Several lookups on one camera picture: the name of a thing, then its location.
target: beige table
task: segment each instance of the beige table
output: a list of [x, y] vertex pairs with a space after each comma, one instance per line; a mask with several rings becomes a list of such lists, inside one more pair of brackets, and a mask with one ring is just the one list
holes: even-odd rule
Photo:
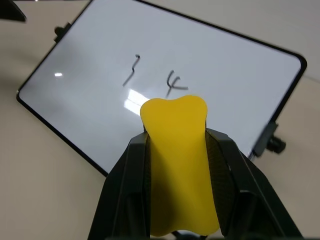
[[[161, 4], [192, 13], [182, 2]], [[204, 11], [208, 1], [199, 2]], [[53, 45], [54, 27], [71, 22], [86, 2], [18, 5], [27, 24], [0, 22], [0, 239], [86, 239], [105, 178], [15, 99]], [[193, 15], [215, 20], [199, 8]], [[255, 161], [301, 232], [318, 237], [319, 102], [320, 84], [304, 78], [278, 121], [287, 149]]]

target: handwritten number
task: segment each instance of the handwritten number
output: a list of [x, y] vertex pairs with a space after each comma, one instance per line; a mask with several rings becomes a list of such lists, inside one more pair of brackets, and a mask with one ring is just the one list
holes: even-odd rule
[[139, 60], [140, 60], [140, 55], [139, 55], [139, 54], [136, 54], [135, 57], [136, 57], [136, 60], [135, 60], [135, 62], [133, 63], [133, 65], [132, 65], [132, 67], [131, 67], [132, 72], [131, 72], [131, 74], [128, 76], [128, 78], [124, 81], [124, 83], [122, 84], [123, 87], [130, 81], [130, 79], [131, 79], [131, 78], [133, 77], [133, 75], [135, 74], [135, 67], [136, 67], [137, 63], [139, 62]]
[[[131, 70], [132, 72], [130, 73], [130, 75], [128, 76], [128, 78], [124, 81], [124, 83], [122, 84], [122, 86], [124, 87], [129, 81], [130, 79], [134, 76], [135, 74], [135, 67], [136, 65], [138, 64], [138, 62], [140, 61], [140, 55], [139, 54], [136, 54], [135, 55], [136, 57], [136, 60], [134, 61], [132, 67], [131, 67]], [[177, 90], [188, 90], [189, 88], [187, 86], [176, 86], [176, 82], [178, 80], [180, 80], [180, 77], [179, 76], [176, 76], [174, 78], [174, 80], [172, 81], [172, 83], [170, 84], [170, 79], [172, 77], [172, 75], [175, 73], [175, 71], [171, 70], [169, 75], [168, 75], [168, 78], [166, 79], [166, 84], [168, 85], [169, 89], [168, 89], [168, 92], [166, 93], [166, 98], [169, 96], [170, 92], [172, 89], [177, 89]]]
[[171, 70], [171, 72], [168, 75], [168, 78], [166, 80], [166, 84], [168, 85], [169, 89], [168, 92], [166, 93], [166, 98], [169, 96], [170, 92], [172, 89], [177, 89], [177, 90], [188, 90], [189, 88], [187, 86], [175, 86], [176, 82], [180, 80], [179, 76], [176, 76], [175, 79], [173, 80], [172, 84], [170, 84], [170, 78], [172, 74], [174, 74], [175, 71]]

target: small whiteboard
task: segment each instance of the small whiteboard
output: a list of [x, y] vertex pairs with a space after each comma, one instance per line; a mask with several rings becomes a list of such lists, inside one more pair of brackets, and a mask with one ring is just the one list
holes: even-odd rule
[[306, 67], [296, 53], [150, 3], [93, 0], [17, 99], [108, 173], [143, 132], [139, 110], [152, 98], [202, 97], [207, 127], [249, 156]]

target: yellow silicone piece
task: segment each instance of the yellow silicone piece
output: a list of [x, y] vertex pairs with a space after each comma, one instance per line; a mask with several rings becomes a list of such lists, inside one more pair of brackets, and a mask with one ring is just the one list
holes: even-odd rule
[[207, 105], [197, 96], [154, 98], [140, 116], [150, 136], [151, 235], [219, 228], [205, 141]]

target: black plastic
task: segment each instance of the black plastic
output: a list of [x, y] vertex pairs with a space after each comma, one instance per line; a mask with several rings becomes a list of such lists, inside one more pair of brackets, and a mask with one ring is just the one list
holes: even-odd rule
[[[222, 176], [211, 174], [213, 199], [222, 234], [228, 238], [248, 234], [301, 238], [301, 233], [266, 176], [239, 151], [234, 141], [226, 134], [208, 128], [207, 133], [211, 140], [216, 141], [219, 165], [226, 165], [229, 169], [229, 173], [223, 171]], [[216, 182], [228, 178], [233, 180], [234, 187], [229, 184], [225, 185], [224, 190], [215, 188]], [[233, 202], [232, 211], [220, 209], [230, 208], [223, 205], [222, 201], [226, 200]], [[221, 218], [218, 214], [221, 211], [229, 214], [226, 213], [228, 215]]]
[[60, 40], [64, 37], [64, 35], [68, 32], [71, 24], [68, 22], [64, 27], [57, 26], [54, 29], [54, 33], [56, 34], [56, 38], [54, 39], [55, 43], [57, 44]]
[[[212, 194], [228, 239], [301, 238], [265, 175], [226, 134], [207, 128]], [[88, 239], [150, 237], [151, 159], [148, 133], [134, 137], [105, 180]], [[195, 239], [181, 236], [178, 239]]]
[[276, 124], [275, 122], [269, 122], [265, 126], [263, 132], [260, 135], [260, 138], [256, 142], [252, 151], [256, 157], [260, 157], [264, 153], [265, 149], [268, 146], [268, 142], [270, 138], [274, 135], [277, 127], [278, 124]]
[[0, 0], [0, 19], [26, 22], [27, 18], [12, 0]]
[[150, 154], [146, 132], [132, 138], [107, 176], [89, 240], [150, 236]]
[[283, 150], [286, 148], [286, 143], [282, 141], [280, 138], [276, 136], [272, 136], [269, 139], [269, 142], [266, 146], [266, 149], [268, 149], [271, 152], [275, 152], [276, 154], [282, 153]]

